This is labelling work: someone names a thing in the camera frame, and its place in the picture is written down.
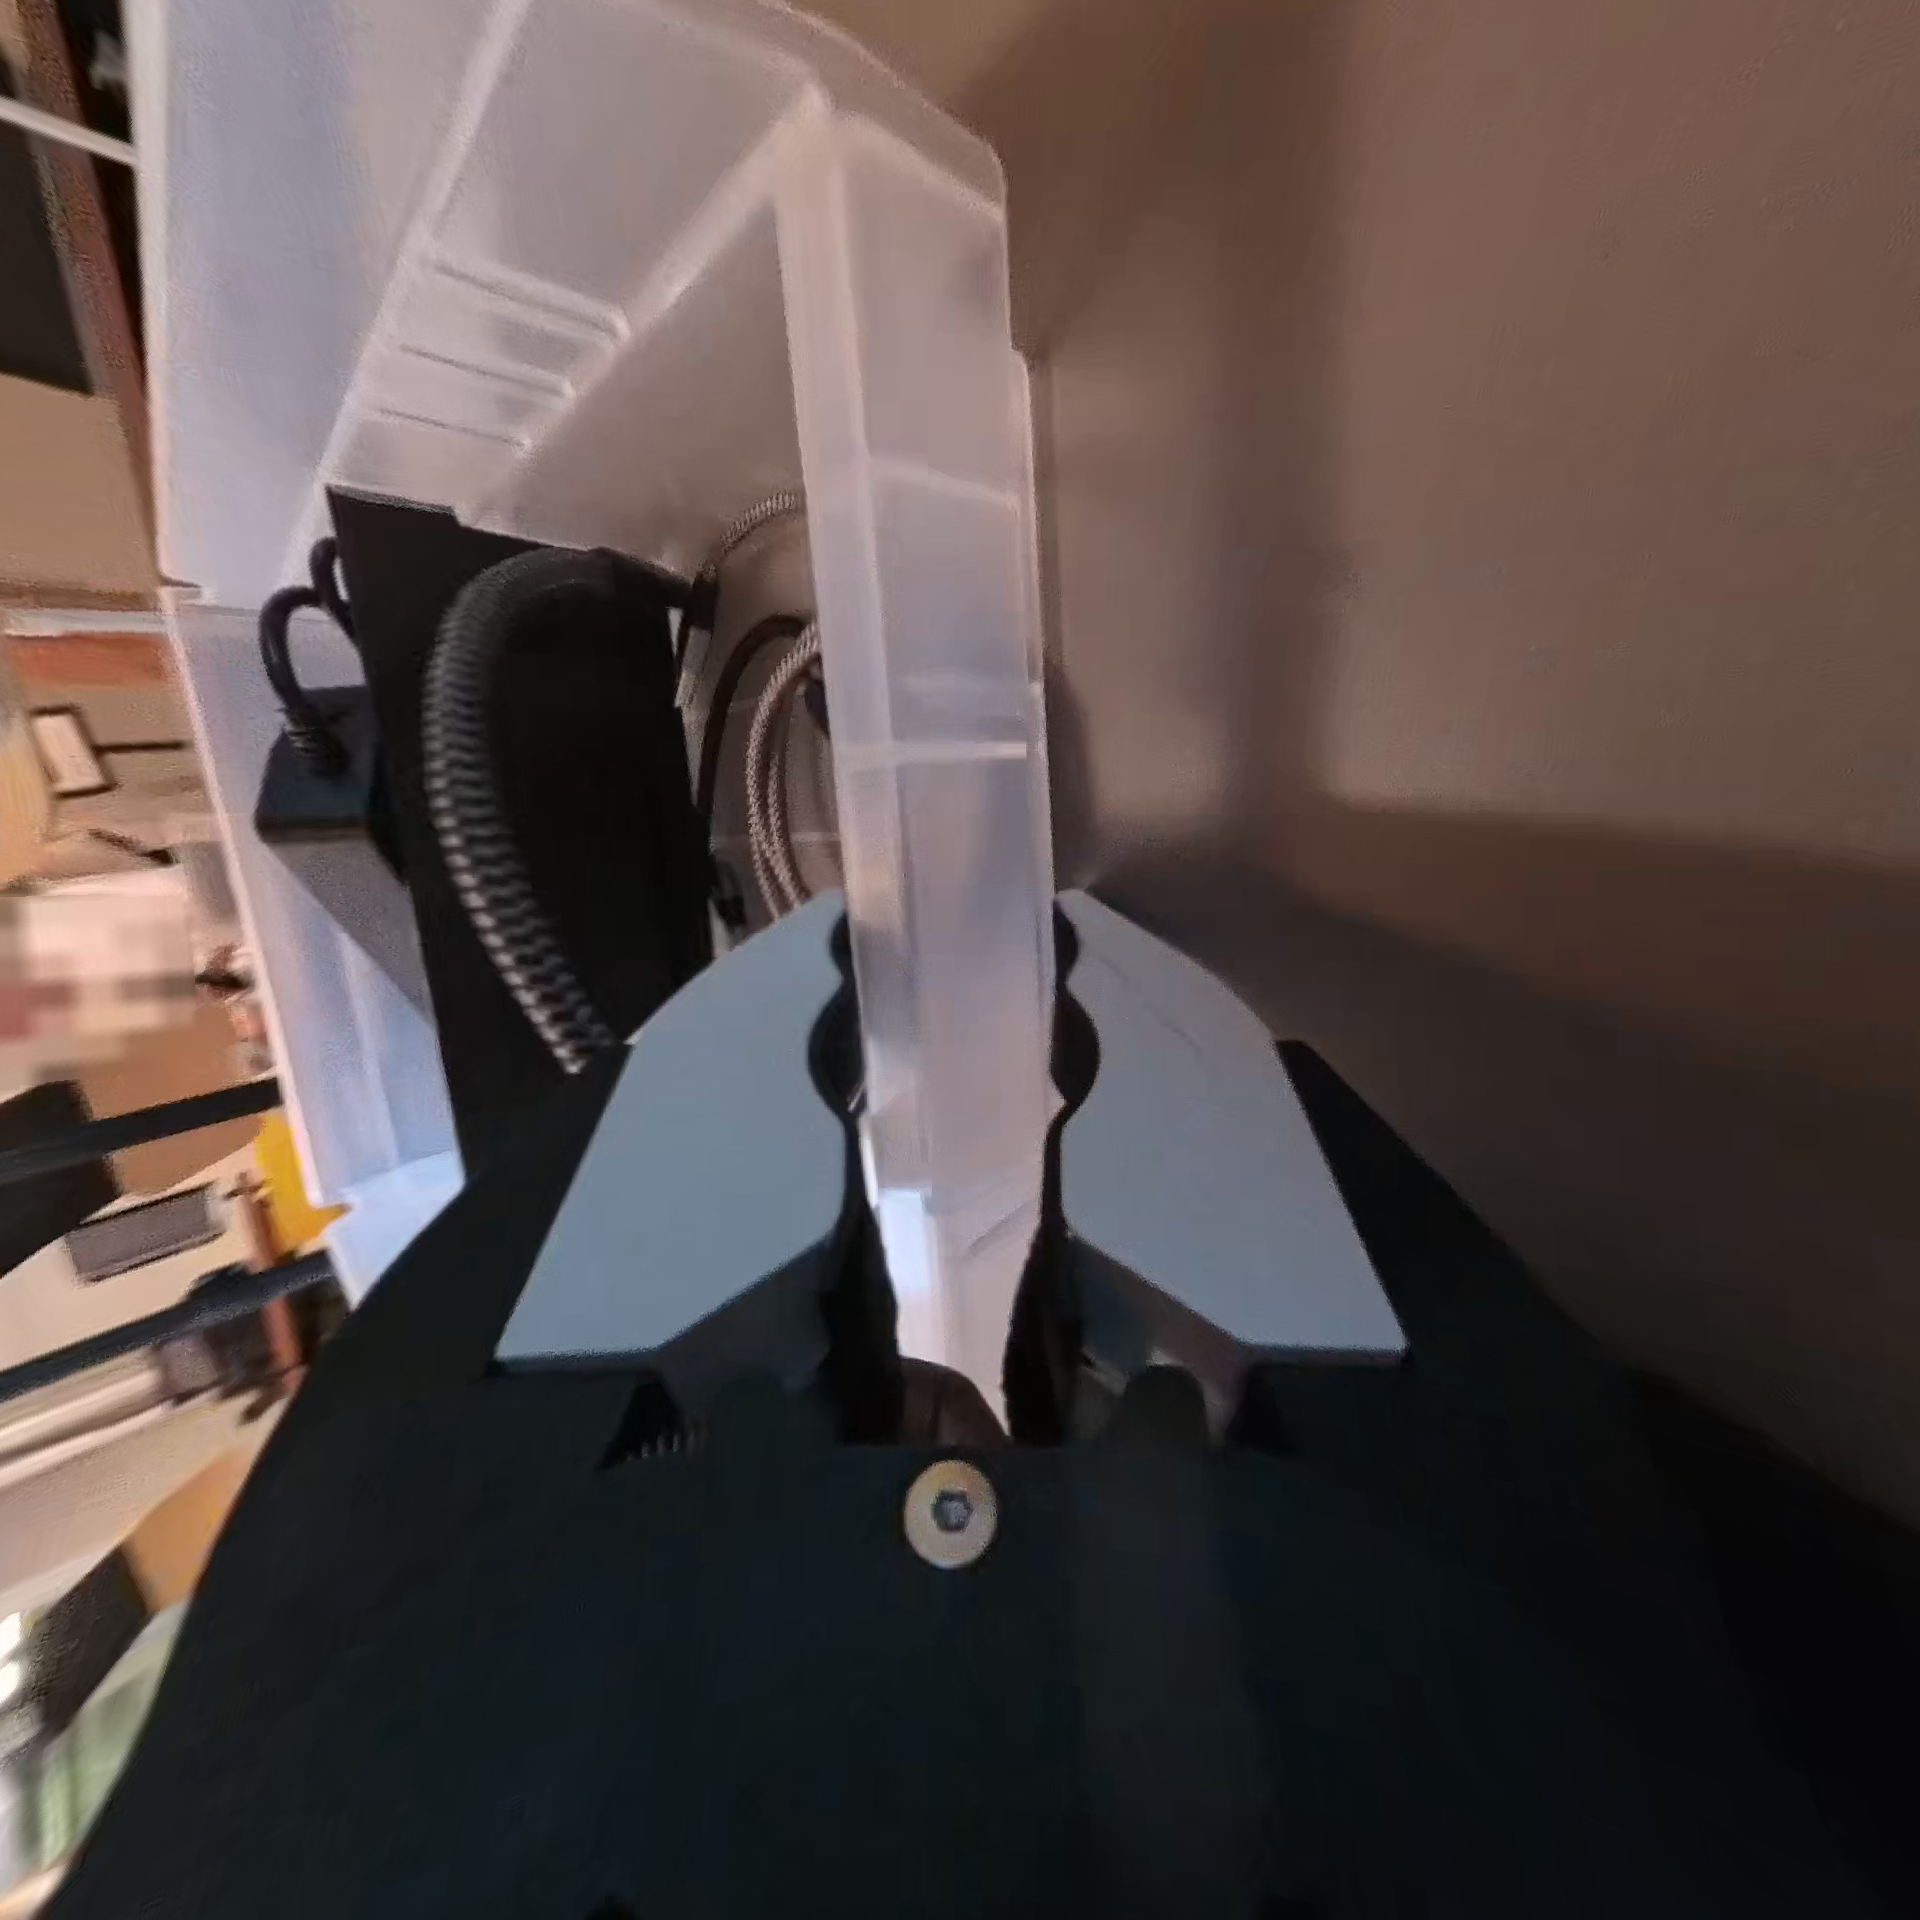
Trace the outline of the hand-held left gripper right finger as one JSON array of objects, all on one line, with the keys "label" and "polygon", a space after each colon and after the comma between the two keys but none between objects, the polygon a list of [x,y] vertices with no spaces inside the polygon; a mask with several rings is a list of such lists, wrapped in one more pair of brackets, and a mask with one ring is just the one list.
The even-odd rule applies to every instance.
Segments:
[{"label": "hand-held left gripper right finger", "polygon": [[1271,1370],[1391,1370],[1408,1334],[1266,1023],[1090,893],[1053,904],[1039,1223],[1000,1363],[1018,1444],[1177,1371],[1213,1438]]}]

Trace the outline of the black bin divider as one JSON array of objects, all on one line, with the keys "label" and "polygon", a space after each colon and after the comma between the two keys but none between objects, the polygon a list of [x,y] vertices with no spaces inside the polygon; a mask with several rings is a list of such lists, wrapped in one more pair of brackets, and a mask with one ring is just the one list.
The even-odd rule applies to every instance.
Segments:
[{"label": "black bin divider", "polygon": [[441,506],[326,487],[326,527],[352,623],[352,647],[375,703],[386,716],[417,712],[432,619],[444,607],[444,573],[463,532]]}]

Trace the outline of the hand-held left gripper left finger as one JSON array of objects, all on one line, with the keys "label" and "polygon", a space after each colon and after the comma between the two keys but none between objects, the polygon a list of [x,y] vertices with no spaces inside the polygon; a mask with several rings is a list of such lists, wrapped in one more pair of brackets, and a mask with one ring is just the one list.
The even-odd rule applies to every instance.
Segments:
[{"label": "hand-held left gripper left finger", "polygon": [[828,1432],[904,1413],[895,1296],[856,1134],[842,899],[697,973],[630,1042],[493,1347],[517,1375],[633,1375],[647,1444],[767,1386]]}]

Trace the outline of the clear plastic bin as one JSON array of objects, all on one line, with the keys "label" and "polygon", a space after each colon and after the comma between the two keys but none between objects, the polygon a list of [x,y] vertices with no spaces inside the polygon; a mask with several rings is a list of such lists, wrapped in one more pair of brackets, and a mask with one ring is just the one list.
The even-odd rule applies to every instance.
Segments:
[{"label": "clear plastic bin", "polygon": [[998,1375],[1048,1127],[1033,439],[992,148],[776,5],[128,5],[165,602],[348,1286],[449,1198],[426,1018],[264,850],[332,488],[693,572],[796,488],[909,1352]]}]

